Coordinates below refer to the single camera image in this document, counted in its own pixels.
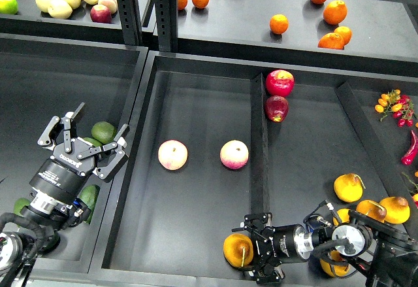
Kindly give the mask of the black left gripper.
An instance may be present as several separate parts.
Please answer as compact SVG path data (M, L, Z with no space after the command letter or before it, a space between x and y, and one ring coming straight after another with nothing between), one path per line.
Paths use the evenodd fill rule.
M30 180L29 185L55 200L71 204L93 173L99 179L110 182L128 160L125 148L129 126L123 124L111 143L93 147L87 141L76 138L76 125L84 115L85 103L81 102L73 112L64 117L53 116L40 135L37 144L53 150ZM63 133L63 143L56 139Z

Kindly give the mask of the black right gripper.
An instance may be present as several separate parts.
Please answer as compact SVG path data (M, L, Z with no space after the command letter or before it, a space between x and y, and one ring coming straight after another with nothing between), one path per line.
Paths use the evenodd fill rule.
M253 234L256 264L301 263L310 257L310 235L300 224L271 226L272 213L247 214L232 232L247 231ZM279 283L284 279L281 266L266 265L241 267L240 272L257 284Z

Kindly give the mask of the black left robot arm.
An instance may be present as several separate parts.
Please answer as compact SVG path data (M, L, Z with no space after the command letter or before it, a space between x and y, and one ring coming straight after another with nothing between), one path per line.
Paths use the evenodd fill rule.
M81 198L91 175L110 182L128 160L124 124L107 143L95 146L76 134L84 104L64 116L53 116L37 143L51 156L30 180L34 195L19 213L1 215L1 227L15 224L17 231L1 231L1 285L25 286L38 257L59 244L59 231L85 222L93 205Z

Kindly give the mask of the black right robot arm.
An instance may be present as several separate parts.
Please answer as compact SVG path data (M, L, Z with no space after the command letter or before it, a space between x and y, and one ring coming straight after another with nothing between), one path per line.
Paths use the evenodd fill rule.
M280 282L283 264L315 257L336 275L337 267L354 268L367 286L416 286L417 241L407 233L361 212L348 211L342 221L329 201L333 224L313 211L302 224L273 226L272 214L248 214L223 244L228 263L247 272L259 284Z

